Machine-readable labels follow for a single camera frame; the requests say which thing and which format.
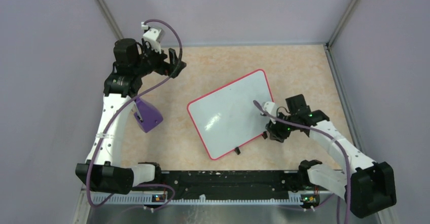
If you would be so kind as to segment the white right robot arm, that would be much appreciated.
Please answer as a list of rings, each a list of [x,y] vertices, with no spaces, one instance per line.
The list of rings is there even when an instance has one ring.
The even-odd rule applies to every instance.
[[[303,160],[298,169],[298,185],[310,190],[322,187],[341,200],[352,214],[364,218],[397,203],[393,168],[365,155],[344,137],[321,110],[312,110],[304,95],[286,98],[286,114],[274,102],[255,105],[269,117],[266,136],[283,143],[294,131],[305,133],[318,143],[341,167],[336,171],[319,160]]]

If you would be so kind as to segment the red framed whiteboard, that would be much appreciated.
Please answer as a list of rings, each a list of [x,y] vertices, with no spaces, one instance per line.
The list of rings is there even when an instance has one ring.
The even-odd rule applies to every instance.
[[[262,69],[188,103],[188,114],[210,159],[217,160],[263,134],[268,118],[254,101],[273,101]]]

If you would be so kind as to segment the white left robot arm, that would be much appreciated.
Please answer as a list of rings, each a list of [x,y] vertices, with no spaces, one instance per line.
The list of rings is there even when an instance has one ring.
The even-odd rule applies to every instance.
[[[132,109],[142,103],[142,78],[153,72],[176,78],[187,66],[182,61],[183,51],[176,53],[170,48],[165,54],[149,42],[121,39],[115,42],[113,53],[115,62],[104,82],[98,132],[86,161],[76,165],[75,174],[93,192],[125,195],[140,183],[157,190],[163,177],[156,172],[155,164],[120,166],[125,124]]]

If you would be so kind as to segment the purple wedge eraser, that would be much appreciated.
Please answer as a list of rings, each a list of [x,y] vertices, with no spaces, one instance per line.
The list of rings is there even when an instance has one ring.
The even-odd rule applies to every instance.
[[[156,109],[151,103],[143,100],[136,99],[136,112],[134,112],[134,117],[144,133],[148,133],[159,124],[163,122],[163,116],[160,111]]]

